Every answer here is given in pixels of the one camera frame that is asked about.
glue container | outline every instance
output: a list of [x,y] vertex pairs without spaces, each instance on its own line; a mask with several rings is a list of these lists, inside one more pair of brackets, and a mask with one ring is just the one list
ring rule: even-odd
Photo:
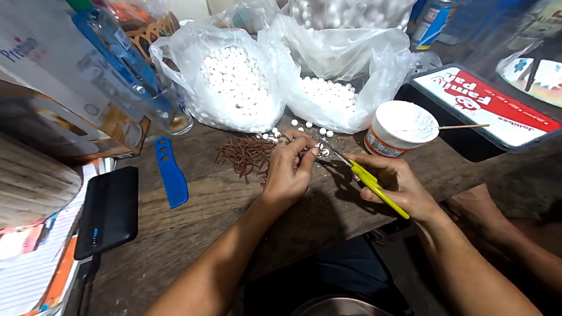
[[387,101],[377,108],[365,135],[365,147],[378,156],[396,158],[434,140],[437,120],[426,109],[405,101]]

brown yarn strands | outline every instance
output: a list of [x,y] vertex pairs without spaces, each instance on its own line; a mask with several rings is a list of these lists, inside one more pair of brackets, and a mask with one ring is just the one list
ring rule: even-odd
[[215,163],[225,163],[226,159],[232,161],[234,172],[239,175],[239,178],[244,177],[246,184],[250,183],[248,175],[253,171],[254,167],[260,170],[267,163],[268,167],[266,170],[256,173],[256,175],[261,175],[262,182],[260,185],[263,187],[268,178],[269,159],[271,158],[273,148],[275,148],[275,144],[263,139],[231,137],[217,148],[219,154],[215,159]]

decorative wooden cutout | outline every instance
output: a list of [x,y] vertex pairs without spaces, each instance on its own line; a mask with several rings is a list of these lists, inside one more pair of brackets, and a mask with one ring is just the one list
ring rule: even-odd
[[176,19],[171,12],[168,12],[165,17],[150,23],[147,27],[139,28],[136,31],[128,31],[126,34],[144,56],[144,60],[154,66],[150,58],[150,52],[148,51],[150,44],[160,37],[171,36],[178,29],[178,19]]

yellow scissors handle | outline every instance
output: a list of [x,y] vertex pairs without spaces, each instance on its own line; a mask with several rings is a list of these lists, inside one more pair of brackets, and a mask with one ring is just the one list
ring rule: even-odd
[[349,161],[353,164],[353,167],[351,167],[351,171],[353,171],[353,173],[355,173],[359,177],[359,179],[361,179],[361,181],[363,181],[363,183],[365,183],[365,185],[371,189],[371,191],[373,191],[378,197],[380,197],[380,199],[383,200],[386,204],[392,207],[403,218],[410,218],[410,216],[406,212],[404,212],[404,210],[402,210],[398,205],[396,205],[396,203],[394,203],[394,201],[388,198],[388,196],[386,196],[386,194],[384,194],[380,190],[382,189],[382,187],[377,183],[377,179],[372,174],[370,174],[367,170],[365,170],[365,168],[360,166],[355,161],[351,159],[349,159]]

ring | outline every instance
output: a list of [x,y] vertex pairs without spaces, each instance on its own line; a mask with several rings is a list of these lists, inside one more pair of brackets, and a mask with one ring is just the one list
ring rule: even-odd
[[291,142],[291,140],[287,135],[279,135],[277,139],[279,140],[277,144],[281,144],[281,145],[288,145]]

